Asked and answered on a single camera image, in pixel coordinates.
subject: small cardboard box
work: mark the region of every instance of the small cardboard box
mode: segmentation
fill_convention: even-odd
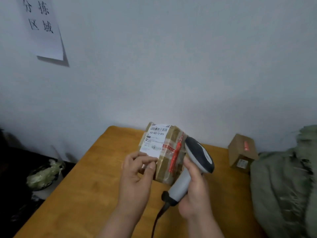
[[[170,185],[175,182],[182,172],[186,137],[177,126],[148,124],[139,143],[139,151],[158,158],[154,180]]]
[[[230,167],[241,172],[248,173],[251,163],[259,159],[254,140],[240,134],[235,135],[228,146],[228,151]]]

